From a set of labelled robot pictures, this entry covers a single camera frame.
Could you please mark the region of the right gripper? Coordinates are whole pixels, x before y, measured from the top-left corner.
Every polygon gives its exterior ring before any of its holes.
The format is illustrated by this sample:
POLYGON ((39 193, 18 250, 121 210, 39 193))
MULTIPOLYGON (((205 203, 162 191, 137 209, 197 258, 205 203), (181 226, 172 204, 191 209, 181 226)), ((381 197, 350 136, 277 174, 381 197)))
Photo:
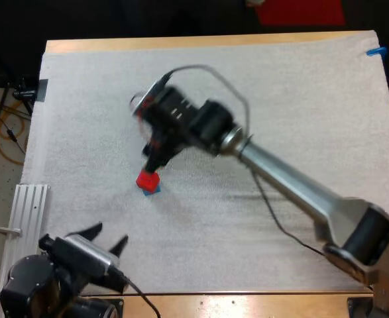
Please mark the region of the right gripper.
POLYGON ((165 87, 156 97, 147 97, 140 106, 140 119, 148 123, 152 134, 142 153, 147 157, 144 169, 152 174, 188 147, 186 135, 198 108, 173 86, 165 87))

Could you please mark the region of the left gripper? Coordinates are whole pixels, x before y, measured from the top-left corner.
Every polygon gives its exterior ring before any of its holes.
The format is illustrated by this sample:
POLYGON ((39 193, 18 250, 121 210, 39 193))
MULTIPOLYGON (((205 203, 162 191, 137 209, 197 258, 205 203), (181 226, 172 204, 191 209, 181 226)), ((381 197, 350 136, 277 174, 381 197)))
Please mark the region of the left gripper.
POLYGON ((92 242, 102 231, 98 222, 84 230, 71 232, 65 238, 56 238, 52 248, 53 258, 71 273, 79 289, 88 284, 122 293, 128 283, 121 277, 120 256, 129 236, 124 235, 108 250, 92 242))

